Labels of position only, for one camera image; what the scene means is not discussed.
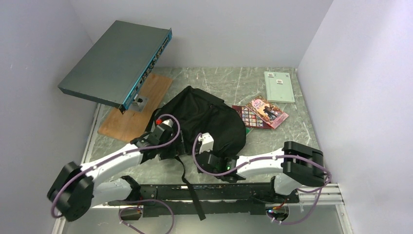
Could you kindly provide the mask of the black student backpack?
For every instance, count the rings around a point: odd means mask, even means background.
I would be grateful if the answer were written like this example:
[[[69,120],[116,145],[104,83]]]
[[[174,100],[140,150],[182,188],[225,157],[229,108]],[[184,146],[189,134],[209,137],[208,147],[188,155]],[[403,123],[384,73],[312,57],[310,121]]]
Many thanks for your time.
[[[217,157],[235,157],[245,146],[246,127],[239,114],[224,100],[198,88],[187,86],[163,107],[152,113],[145,131],[152,130],[157,119],[173,115],[180,126],[174,130],[181,134],[185,153],[190,155],[199,133],[209,133],[214,139],[213,154]],[[174,159],[182,164],[180,156]]]

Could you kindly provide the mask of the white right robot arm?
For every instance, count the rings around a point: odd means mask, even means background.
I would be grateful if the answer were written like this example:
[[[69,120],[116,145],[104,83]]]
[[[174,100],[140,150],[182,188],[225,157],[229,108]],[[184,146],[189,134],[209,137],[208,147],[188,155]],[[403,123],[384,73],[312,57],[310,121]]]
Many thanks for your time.
[[[198,172],[229,183],[274,174],[268,189],[274,202],[281,202],[302,186],[320,190],[331,178],[324,167],[323,152],[294,141],[286,141],[283,147],[269,153],[230,158],[215,156],[213,143],[200,138],[193,143],[192,157]]]

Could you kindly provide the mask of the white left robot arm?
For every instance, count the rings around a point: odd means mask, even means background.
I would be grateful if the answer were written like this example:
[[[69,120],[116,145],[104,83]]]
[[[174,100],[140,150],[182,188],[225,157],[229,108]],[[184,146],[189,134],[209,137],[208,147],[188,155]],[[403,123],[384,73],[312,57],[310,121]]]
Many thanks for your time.
[[[110,178],[132,166],[155,158],[159,150],[170,146],[180,136],[168,121],[154,131],[131,140],[121,149],[84,164],[69,162],[61,169],[47,193],[51,201],[51,216],[75,221],[90,208],[107,202],[120,201],[129,205],[141,198],[141,185],[129,175]]]

